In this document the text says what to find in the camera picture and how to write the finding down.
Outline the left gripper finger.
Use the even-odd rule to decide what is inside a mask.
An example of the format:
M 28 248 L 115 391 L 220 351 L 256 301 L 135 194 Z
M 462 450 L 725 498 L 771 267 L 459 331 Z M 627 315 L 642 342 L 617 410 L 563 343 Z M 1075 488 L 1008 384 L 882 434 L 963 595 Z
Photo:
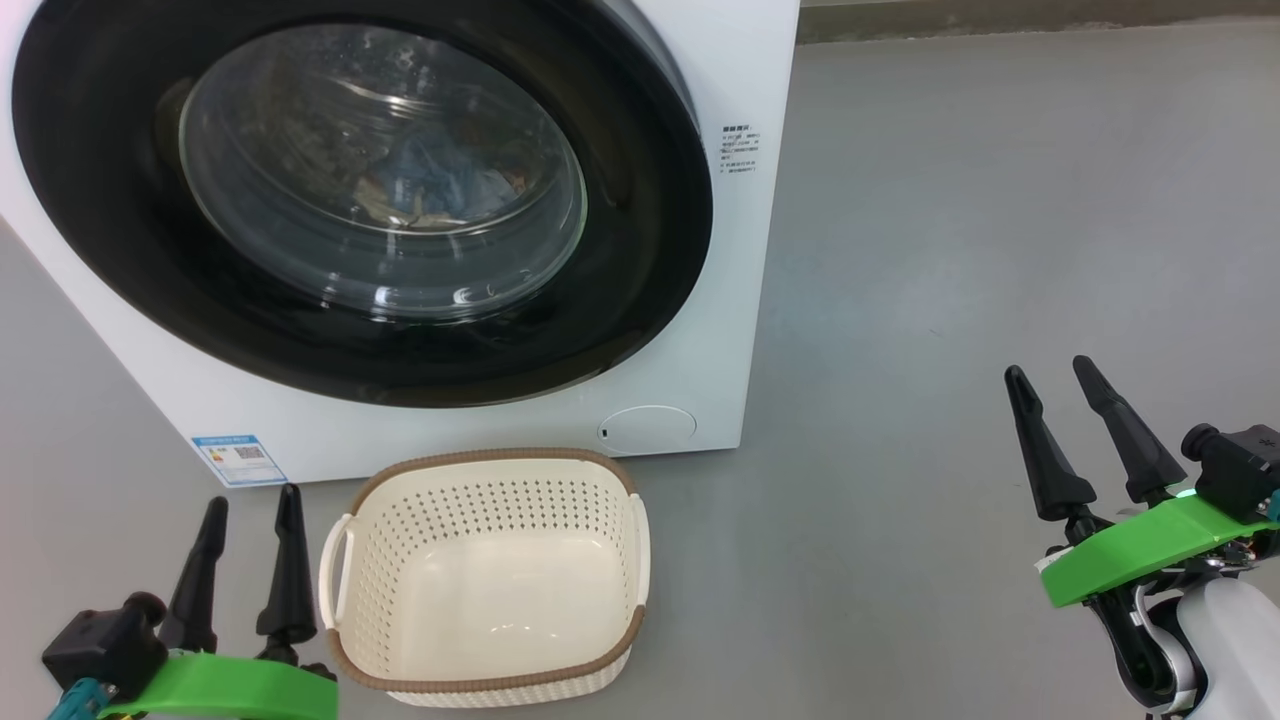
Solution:
M 276 506 L 278 550 L 268 603 L 256 621 L 256 633 L 266 639 L 257 655 L 269 661 L 296 661 L 296 646 L 317 634 L 314 587 L 310 573 L 305 510 L 300 488 L 284 484 Z
M 225 547 L 228 510 L 228 501 L 221 496 L 207 503 L 157 633 L 170 651 L 214 653 L 218 650 L 212 629 L 214 591 L 218 561 Z

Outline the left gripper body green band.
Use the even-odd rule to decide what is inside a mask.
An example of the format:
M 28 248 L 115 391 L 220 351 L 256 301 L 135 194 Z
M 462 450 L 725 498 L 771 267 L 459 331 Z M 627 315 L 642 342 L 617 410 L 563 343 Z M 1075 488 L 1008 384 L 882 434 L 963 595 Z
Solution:
M 338 684 L 325 676 L 268 660 L 183 653 L 134 700 L 114 700 L 100 717 L 337 719 L 338 711 Z

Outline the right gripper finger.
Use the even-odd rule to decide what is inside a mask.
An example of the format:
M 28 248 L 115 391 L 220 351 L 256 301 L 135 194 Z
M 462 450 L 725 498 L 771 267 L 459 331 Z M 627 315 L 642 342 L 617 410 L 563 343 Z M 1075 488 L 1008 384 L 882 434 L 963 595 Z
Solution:
M 1097 500 L 1092 484 L 1070 466 L 1044 423 L 1044 406 L 1019 365 L 1004 373 L 1037 516 L 1064 521 Z
M 1162 503 L 1171 498 L 1169 487 L 1187 479 L 1181 464 L 1091 357 L 1076 355 L 1071 366 L 1085 401 L 1107 427 L 1126 473 L 1125 489 L 1130 500 L 1135 503 Z

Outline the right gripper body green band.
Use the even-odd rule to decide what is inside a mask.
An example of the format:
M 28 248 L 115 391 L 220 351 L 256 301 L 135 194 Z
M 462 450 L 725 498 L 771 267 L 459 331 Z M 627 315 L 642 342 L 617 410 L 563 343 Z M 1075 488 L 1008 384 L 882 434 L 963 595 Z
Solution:
M 1080 603 L 1231 541 L 1276 530 L 1265 518 L 1239 523 L 1197 495 L 1179 495 L 1038 561 L 1053 607 Z

